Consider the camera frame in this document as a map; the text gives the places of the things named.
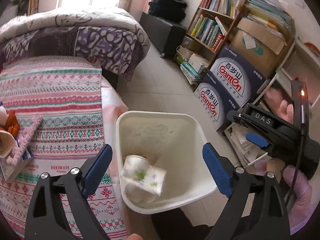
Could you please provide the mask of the left hand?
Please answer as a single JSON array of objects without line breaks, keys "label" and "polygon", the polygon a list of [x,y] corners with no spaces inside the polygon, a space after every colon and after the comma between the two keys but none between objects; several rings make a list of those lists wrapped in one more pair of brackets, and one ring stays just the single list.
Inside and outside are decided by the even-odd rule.
[{"label": "left hand", "polygon": [[143,240],[143,238],[140,235],[133,233],[132,235],[128,236],[126,240]]}]

